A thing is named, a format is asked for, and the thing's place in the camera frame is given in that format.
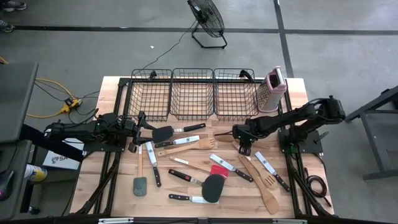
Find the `concrete floor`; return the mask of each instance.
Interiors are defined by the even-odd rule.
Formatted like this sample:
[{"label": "concrete floor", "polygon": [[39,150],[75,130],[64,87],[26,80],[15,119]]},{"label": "concrete floor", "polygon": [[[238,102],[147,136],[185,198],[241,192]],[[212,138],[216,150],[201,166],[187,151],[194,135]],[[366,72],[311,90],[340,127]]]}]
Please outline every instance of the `concrete floor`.
[{"label": "concrete floor", "polygon": [[[227,28],[278,28],[272,0],[214,2]],[[194,21],[185,0],[35,0],[27,3],[26,11],[2,12],[0,16],[15,24],[35,26],[185,28]],[[286,29],[398,29],[396,1],[284,0],[280,6]],[[38,77],[57,80],[73,94],[83,96],[99,90],[103,76],[129,75],[132,69],[153,61],[176,43],[181,34],[17,30],[0,34],[0,56],[10,63],[39,62]],[[206,34],[198,36],[208,43],[219,41],[209,39]],[[229,45],[224,50],[205,50],[188,34],[152,68],[248,67],[257,77],[263,77],[276,65],[285,70],[279,34],[229,33],[226,38]],[[334,95],[347,113],[398,83],[396,35],[288,35],[287,43],[294,76],[304,78],[309,98]],[[86,99],[81,110],[89,111],[95,104],[96,99]],[[34,88],[30,113],[52,114],[60,107],[58,101]],[[75,114],[72,118],[82,119]],[[50,119],[27,118],[26,122],[44,129],[58,119],[68,122],[64,115]],[[321,130],[330,132],[323,139],[323,146],[336,214],[398,222],[398,178],[362,180],[364,174],[377,171],[377,166],[361,122],[355,120]],[[38,217],[60,215],[74,184],[69,181],[37,188],[41,194],[34,203],[42,209]]]}]

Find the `pink cheese grater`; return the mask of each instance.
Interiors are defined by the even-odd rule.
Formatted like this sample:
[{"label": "pink cheese grater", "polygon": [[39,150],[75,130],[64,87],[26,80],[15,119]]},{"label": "pink cheese grater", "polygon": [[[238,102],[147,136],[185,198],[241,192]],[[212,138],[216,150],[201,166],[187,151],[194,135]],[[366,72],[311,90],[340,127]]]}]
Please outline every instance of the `pink cheese grater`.
[{"label": "pink cheese grater", "polygon": [[276,66],[267,74],[257,89],[259,110],[266,113],[277,110],[279,101],[286,90],[287,85],[280,72],[280,67]]}]

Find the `electric fan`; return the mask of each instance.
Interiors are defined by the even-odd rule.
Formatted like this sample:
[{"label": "electric fan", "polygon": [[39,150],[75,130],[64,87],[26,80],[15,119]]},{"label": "electric fan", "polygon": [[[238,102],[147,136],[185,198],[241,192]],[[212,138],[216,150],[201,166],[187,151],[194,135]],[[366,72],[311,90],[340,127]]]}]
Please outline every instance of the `electric fan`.
[{"label": "electric fan", "polygon": [[[192,38],[198,42],[200,47],[205,49],[224,49],[227,45],[227,42],[224,38],[224,22],[223,18],[221,18],[220,12],[218,12],[217,7],[211,0],[188,0],[188,5],[191,7],[193,15],[197,19],[197,24],[192,31]],[[218,38],[222,37],[225,45],[222,46],[212,46],[206,47],[203,46],[199,42],[199,40],[195,37],[194,33],[197,31],[199,24],[202,28],[212,37]]]}]

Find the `shoe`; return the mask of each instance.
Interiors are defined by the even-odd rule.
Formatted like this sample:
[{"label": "shoe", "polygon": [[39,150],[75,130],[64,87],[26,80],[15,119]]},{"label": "shoe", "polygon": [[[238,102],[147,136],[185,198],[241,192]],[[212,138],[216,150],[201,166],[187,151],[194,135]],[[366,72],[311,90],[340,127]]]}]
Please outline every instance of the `shoe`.
[{"label": "shoe", "polygon": [[14,28],[15,27],[13,25],[10,25],[7,22],[4,22],[4,21],[0,20],[0,29],[1,29],[1,31],[3,31],[3,32],[12,32],[12,31],[14,31]]},{"label": "shoe", "polygon": [[1,5],[2,9],[6,12],[12,12],[14,10],[22,11],[25,10],[27,5],[19,1],[8,1]]}]

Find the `wire basket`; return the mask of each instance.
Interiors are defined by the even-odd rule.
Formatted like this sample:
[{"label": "wire basket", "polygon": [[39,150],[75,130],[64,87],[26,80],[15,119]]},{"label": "wire basket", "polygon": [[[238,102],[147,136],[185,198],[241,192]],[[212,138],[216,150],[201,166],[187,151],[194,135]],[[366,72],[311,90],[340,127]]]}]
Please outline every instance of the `wire basket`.
[{"label": "wire basket", "polygon": [[175,68],[170,114],[178,120],[206,120],[213,114],[213,71]]},{"label": "wire basket", "polygon": [[167,69],[135,69],[132,71],[132,91],[129,116],[145,112],[147,121],[167,121],[170,108],[172,71]]},{"label": "wire basket", "polygon": [[215,113],[219,120],[245,120],[259,113],[253,70],[217,68],[214,74]]}]

